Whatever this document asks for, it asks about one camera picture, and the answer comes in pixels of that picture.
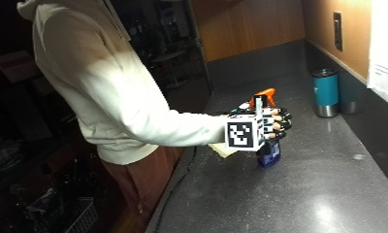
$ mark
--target white hoodie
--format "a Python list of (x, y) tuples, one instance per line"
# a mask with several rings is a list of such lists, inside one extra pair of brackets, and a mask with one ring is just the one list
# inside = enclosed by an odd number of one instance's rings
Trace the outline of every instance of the white hoodie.
[(128, 164), (158, 145), (224, 142), (223, 117), (170, 110), (103, 0), (27, 0), (18, 9), (34, 21), (38, 66), (74, 109), (83, 136), (98, 145), (103, 160)]

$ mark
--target orange object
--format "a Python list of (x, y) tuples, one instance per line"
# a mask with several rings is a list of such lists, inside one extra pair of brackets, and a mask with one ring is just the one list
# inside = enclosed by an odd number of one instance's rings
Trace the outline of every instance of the orange object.
[[(273, 88), (268, 88), (268, 89), (260, 91), (259, 93), (256, 93), (255, 95), (267, 95), (269, 104), (272, 106), (275, 106), (275, 99), (273, 99), (275, 92), (276, 92), (276, 90)], [(255, 106), (255, 99), (253, 98), (251, 98), (248, 104), (249, 104), (249, 106)]]

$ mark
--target wall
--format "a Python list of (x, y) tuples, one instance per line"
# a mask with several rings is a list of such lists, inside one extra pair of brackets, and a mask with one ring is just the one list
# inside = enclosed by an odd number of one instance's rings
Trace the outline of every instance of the wall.
[[(372, 0), (301, 0), (307, 40), (325, 51), (357, 78), (367, 80)], [(343, 45), (333, 41), (333, 12), (343, 17)]]
[(300, 0), (194, 0), (192, 3), (207, 61), (305, 36)]

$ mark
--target sleeve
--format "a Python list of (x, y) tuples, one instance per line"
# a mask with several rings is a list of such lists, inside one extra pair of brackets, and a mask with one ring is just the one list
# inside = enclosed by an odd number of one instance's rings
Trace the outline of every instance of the sleeve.
[(56, 14), (46, 22), (42, 40), (50, 62), (62, 72), (59, 78), (91, 99), (131, 138), (174, 147), (224, 142), (223, 117), (180, 114), (168, 108), (159, 112), (139, 104), (136, 100), (148, 98), (135, 90), (142, 85), (138, 79), (130, 79), (139, 71), (120, 68), (84, 17), (72, 12)]

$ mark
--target brown pants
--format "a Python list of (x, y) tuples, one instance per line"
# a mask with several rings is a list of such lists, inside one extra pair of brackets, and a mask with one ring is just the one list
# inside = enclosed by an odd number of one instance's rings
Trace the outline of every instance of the brown pants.
[(175, 148), (159, 147), (150, 156), (131, 164), (116, 165), (103, 161), (135, 214), (139, 223), (136, 232), (147, 229), (179, 157)]

